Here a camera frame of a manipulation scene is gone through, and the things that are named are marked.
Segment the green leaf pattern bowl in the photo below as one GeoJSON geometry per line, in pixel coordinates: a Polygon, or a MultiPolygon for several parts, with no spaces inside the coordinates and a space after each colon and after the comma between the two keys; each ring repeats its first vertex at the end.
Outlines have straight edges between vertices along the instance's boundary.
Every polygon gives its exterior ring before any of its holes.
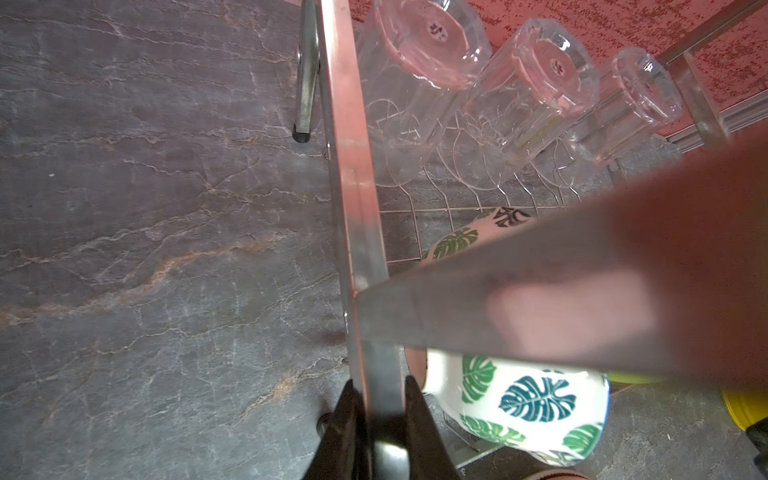
{"type": "Polygon", "coordinates": [[[609,412],[606,373],[408,348],[409,373],[461,428],[553,467],[585,460],[609,412]]]}

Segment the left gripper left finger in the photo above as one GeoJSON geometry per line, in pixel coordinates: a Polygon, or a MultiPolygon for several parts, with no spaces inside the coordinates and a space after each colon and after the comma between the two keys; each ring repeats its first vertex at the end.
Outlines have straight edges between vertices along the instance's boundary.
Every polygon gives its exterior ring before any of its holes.
{"type": "Polygon", "coordinates": [[[371,452],[363,395],[344,385],[304,479],[371,479],[371,452]]]}

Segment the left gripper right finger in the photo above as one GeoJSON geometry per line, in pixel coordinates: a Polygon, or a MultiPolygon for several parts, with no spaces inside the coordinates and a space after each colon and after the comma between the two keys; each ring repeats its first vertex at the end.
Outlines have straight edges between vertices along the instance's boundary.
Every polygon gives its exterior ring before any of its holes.
{"type": "Polygon", "coordinates": [[[413,376],[405,378],[404,392],[410,478],[459,480],[419,384],[413,376]]]}

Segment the lime green bowl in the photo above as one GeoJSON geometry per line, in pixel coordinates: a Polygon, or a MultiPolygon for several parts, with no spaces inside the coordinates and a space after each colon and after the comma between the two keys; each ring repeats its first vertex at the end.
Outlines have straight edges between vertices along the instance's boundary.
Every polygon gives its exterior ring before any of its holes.
{"type": "Polygon", "coordinates": [[[609,372],[608,379],[612,384],[618,385],[648,385],[666,381],[663,377],[616,371],[609,372]]]}

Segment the chrome two-tier dish rack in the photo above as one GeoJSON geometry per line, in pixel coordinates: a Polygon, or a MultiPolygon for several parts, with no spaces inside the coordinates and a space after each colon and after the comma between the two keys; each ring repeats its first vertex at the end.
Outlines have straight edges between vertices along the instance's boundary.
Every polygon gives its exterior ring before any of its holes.
{"type": "Polygon", "coordinates": [[[371,479],[411,479],[400,349],[767,386],[767,133],[728,137],[691,54],[761,8],[735,1],[663,52],[705,154],[451,259],[390,277],[350,8],[302,5],[295,136],[322,92],[348,358],[371,479]]]}

